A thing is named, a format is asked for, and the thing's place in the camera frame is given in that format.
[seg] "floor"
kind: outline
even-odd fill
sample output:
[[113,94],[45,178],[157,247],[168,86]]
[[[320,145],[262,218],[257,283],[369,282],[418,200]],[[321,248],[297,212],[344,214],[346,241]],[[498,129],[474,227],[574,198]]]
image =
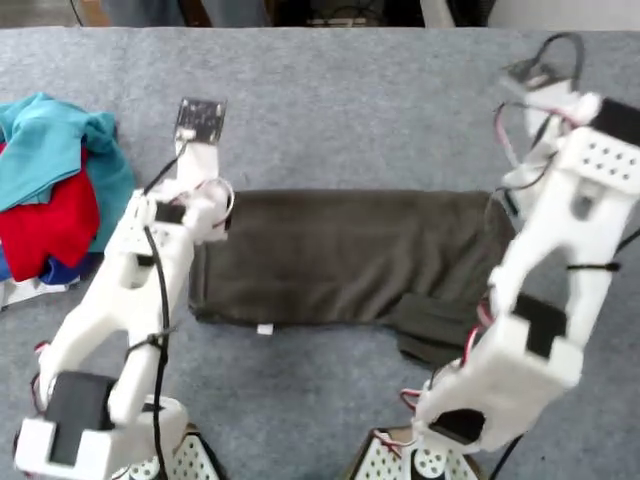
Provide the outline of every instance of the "floor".
[[73,26],[75,16],[69,0],[2,0],[0,28]]

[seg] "red cloth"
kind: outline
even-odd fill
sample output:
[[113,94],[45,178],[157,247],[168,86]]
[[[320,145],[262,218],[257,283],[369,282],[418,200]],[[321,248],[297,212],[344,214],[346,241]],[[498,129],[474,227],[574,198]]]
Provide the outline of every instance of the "red cloth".
[[[0,144],[0,153],[5,144]],[[84,168],[53,186],[49,203],[0,212],[0,240],[16,281],[37,277],[49,256],[73,268],[84,258],[100,226],[93,186]]]

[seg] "blue cloth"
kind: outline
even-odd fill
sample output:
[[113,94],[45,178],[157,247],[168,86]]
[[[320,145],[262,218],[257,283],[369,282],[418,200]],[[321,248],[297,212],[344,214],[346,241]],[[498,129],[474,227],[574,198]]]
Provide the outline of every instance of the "blue cloth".
[[7,258],[4,256],[4,248],[0,245],[0,282],[4,282],[11,278],[11,270],[9,270],[9,264]]
[[73,268],[63,265],[53,257],[49,257],[47,259],[47,265],[38,278],[42,283],[47,285],[66,285],[91,271],[99,256],[100,254],[97,253],[88,253],[80,263]]
[[87,113],[37,93],[0,104],[0,211],[46,202],[51,187],[80,171],[80,150],[89,150],[87,174],[100,209],[100,229],[90,251],[104,250],[133,192],[133,171],[115,140],[111,113]]

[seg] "perforated metal plate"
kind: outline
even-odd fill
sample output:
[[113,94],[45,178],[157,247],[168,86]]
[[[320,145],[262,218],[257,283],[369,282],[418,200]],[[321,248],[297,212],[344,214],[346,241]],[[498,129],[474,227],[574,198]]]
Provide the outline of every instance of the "perforated metal plate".
[[353,478],[354,480],[402,480],[402,462],[391,450],[382,445],[380,440],[373,438]]
[[398,458],[375,437],[366,448],[353,480],[480,480],[463,455],[453,450],[412,446]]
[[[169,480],[220,480],[213,463],[200,439],[188,435],[178,448],[176,455],[167,462]],[[157,457],[130,465],[116,472],[112,480],[155,480],[160,466]]]

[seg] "pile of clothes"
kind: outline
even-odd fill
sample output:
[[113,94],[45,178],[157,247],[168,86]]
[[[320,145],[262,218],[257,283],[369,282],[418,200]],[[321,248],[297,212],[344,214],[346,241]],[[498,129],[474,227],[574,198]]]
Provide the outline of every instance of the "pile of clothes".
[[38,93],[0,104],[0,306],[74,283],[134,189],[110,113]]

